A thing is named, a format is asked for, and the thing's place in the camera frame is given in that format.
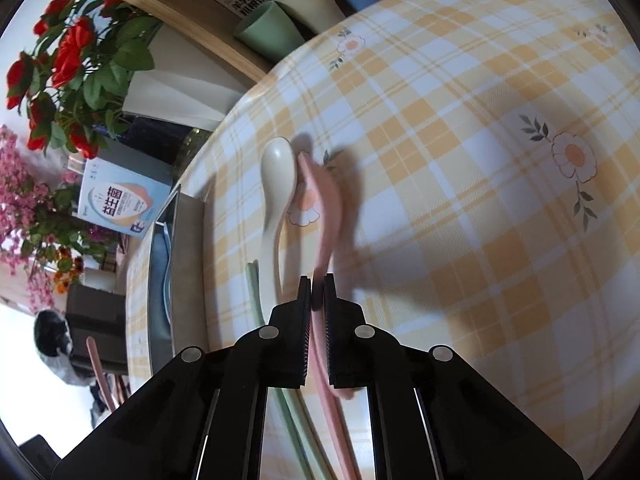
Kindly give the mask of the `pink chopstick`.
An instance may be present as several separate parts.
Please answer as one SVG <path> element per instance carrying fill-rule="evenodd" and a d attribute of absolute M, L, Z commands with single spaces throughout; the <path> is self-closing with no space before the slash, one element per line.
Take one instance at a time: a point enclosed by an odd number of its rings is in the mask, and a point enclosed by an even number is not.
<path fill-rule="evenodd" d="M 98 347 L 96 346 L 96 340 L 93 336 L 89 336 L 86 339 L 86 347 L 89 355 L 89 359 L 92 365 L 92 369 L 94 374 L 96 375 L 96 382 L 99 385 L 100 391 L 102 393 L 102 398 L 104 403 L 106 404 L 108 410 L 113 413 L 116 410 L 116 404 L 111 394 L 110 388 L 108 388 L 108 383 L 105 379 L 104 370 L 102 366 L 102 362 L 100 360 Z"/>
<path fill-rule="evenodd" d="M 311 308 L 309 357 L 314 378 L 318 380 L 320 402 L 342 474 L 345 479 L 360 479 L 341 404 L 341 400 L 352 400 L 355 391 L 335 389 L 329 384 L 326 320 L 323 308 L 318 306 Z"/>

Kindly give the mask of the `pink plastic spoon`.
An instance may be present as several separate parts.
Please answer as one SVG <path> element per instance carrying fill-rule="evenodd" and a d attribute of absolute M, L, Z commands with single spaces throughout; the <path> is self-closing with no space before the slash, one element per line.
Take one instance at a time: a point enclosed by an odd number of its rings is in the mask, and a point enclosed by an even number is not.
<path fill-rule="evenodd" d="M 312 274 L 311 333 L 312 348 L 317 358 L 321 377 L 326 388 L 339 399 L 350 400 L 352 389 L 335 389 L 329 384 L 328 350 L 326 350 L 326 320 L 323 307 L 323 280 L 338 239 L 343 219 L 343 203 L 340 190 L 325 166 L 318 165 L 311 154 L 300 152 L 298 166 L 302 170 L 307 188 L 316 196 L 319 207 L 319 238 L 314 273 Z"/>

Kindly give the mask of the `stainless steel utensil tray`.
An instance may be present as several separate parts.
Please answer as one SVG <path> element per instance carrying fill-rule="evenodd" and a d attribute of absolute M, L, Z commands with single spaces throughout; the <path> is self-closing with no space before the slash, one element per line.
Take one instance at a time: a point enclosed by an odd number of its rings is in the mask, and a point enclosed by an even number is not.
<path fill-rule="evenodd" d="M 171 341 L 152 341 L 148 313 L 152 373 L 159 372 L 185 348 L 208 348 L 203 278 L 204 203 L 176 188 L 157 223 L 166 226 L 170 250 L 168 307 Z"/>

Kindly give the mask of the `blue plastic spoon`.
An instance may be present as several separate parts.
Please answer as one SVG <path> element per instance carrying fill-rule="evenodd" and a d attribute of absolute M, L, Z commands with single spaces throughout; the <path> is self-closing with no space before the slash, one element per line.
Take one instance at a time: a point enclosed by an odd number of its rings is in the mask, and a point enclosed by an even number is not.
<path fill-rule="evenodd" d="M 153 229 L 149 277 L 149 326 L 152 341 L 171 341 L 169 313 L 170 250 L 163 223 Z"/>

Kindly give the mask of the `green chopstick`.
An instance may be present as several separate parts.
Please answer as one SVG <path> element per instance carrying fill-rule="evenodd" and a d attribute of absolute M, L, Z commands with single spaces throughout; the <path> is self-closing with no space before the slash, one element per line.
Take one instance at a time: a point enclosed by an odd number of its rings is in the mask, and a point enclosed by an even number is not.
<path fill-rule="evenodd" d="M 279 389 L 279 403 L 304 479 L 334 479 L 314 423 L 298 390 Z"/>
<path fill-rule="evenodd" d="M 309 280 L 302 279 L 294 300 L 273 308 L 271 318 L 277 323 L 272 324 L 262 313 L 258 292 L 258 264 L 255 261 L 247 263 L 245 274 L 254 315 L 262 323 L 257 330 L 258 370 L 266 374 L 268 385 L 276 390 L 279 410 L 283 418 L 278 390 L 299 391 L 306 379 L 310 324 Z"/>

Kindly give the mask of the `light blue probiotics box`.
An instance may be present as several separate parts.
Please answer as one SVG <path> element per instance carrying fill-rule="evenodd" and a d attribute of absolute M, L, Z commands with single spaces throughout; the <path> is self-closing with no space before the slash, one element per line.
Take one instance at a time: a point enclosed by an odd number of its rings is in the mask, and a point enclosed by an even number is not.
<path fill-rule="evenodd" d="M 157 159 L 132 164 L 89 160 L 75 216 L 120 234 L 142 237 L 172 188 L 171 166 Z"/>

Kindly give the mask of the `pink artificial blossoms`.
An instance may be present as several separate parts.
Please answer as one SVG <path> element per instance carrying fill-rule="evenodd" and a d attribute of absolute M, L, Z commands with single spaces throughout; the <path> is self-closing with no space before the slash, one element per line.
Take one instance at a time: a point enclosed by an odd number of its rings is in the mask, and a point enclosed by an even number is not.
<path fill-rule="evenodd" d="M 118 235 L 75 216 L 78 177 L 56 188 L 39 181 L 17 146 L 1 128 L 1 293 L 15 284 L 14 302 L 28 312 L 54 309 L 84 276 L 88 259 L 102 264 Z"/>

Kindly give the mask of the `beige plastic spoon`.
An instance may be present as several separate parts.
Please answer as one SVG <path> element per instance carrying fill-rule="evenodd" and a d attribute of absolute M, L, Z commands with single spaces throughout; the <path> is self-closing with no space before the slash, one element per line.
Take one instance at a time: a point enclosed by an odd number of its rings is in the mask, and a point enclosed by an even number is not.
<path fill-rule="evenodd" d="M 279 242 L 284 217 L 296 187 L 296 166 L 292 146 L 285 138 L 269 141 L 260 160 L 265 218 L 259 252 L 259 297 L 265 318 L 278 304 L 281 287 Z"/>

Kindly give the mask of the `dark blue gift box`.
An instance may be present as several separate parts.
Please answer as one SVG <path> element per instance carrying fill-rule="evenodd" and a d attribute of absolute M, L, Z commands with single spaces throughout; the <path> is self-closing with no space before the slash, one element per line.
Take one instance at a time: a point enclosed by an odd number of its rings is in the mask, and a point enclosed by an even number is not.
<path fill-rule="evenodd" d="M 177 160 L 193 128 L 140 116 L 127 116 L 127 119 L 131 119 L 126 123 L 127 129 L 117 133 L 114 139 L 105 126 L 93 127 L 106 141 L 98 157 L 140 176 L 173 185 Z"/>

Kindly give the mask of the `gold embossed tray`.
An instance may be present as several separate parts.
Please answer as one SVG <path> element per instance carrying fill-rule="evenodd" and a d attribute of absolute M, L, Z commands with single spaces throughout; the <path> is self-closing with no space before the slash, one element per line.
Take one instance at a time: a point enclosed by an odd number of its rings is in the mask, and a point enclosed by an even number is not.
<path fill-rule="evenodd" d="M 182 177 L 186 167 L 190 165 L 190 162 L 192 162 L 212 134 L 209 130 L 194 128 L 186 135 L 174 162 L 174 169 L 172 170 L 173 184 L 176 184 Z"/>

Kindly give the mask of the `yellow plaid floral tablecloth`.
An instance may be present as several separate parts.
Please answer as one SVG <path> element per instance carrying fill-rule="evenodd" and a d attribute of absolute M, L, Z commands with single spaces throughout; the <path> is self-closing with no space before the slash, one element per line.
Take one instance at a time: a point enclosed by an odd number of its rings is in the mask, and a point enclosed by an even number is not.
<path fill-rule="evenodd" d="M 340 295 L 454 348 L 593 474 L 639 405 L 639 51 L 611 3 L 382 0 L 277 65 L 180 179 L 212 349 L 257 325 L 277 136 L 340 188 Z"/>

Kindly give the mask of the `white flower pot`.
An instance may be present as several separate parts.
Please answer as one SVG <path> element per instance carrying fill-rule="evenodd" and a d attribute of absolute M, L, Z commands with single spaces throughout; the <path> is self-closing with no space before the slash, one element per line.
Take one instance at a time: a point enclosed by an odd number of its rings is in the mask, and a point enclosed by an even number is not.
<path fill-rule="evenodd" d="M 126 113 L 213 131 L 253 85 L 168 25 L 160 26 L 149 49 L 154 68 L 132 77 Z"/>

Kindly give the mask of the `red artificial roses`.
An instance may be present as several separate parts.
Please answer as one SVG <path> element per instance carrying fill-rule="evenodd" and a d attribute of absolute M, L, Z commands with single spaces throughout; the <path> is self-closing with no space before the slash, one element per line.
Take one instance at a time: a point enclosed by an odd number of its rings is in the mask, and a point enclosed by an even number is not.
<path fill-rule="evenodd" d="M 35 47 L 6 72 L 6 107 L 25 113 L 27 147 L 93 159 L 130 128 L 124 102 L 134 74 L 155 67 L 160 20 L 124 0 L 51 0 Z"/>

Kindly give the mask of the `green plastic cup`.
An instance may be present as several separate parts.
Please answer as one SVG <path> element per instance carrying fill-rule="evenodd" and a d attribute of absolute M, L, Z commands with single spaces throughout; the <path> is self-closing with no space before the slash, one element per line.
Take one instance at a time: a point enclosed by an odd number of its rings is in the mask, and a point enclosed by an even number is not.
<path fill-rule="evenodd" d="M 262 3 L 243 18 L 236 26 L 234 36 L 274 64 L 305 43 L 288 14 L 273 1 Z"/>

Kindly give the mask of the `beige plastic cup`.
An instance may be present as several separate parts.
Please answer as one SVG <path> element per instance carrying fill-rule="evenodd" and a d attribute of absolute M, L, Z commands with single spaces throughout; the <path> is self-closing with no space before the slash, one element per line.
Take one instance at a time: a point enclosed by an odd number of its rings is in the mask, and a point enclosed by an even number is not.
<path fill-rule="evenodd" d="M 346 18 L 335 0 L 274 0 L 289 16 L 316 35 Z"/>

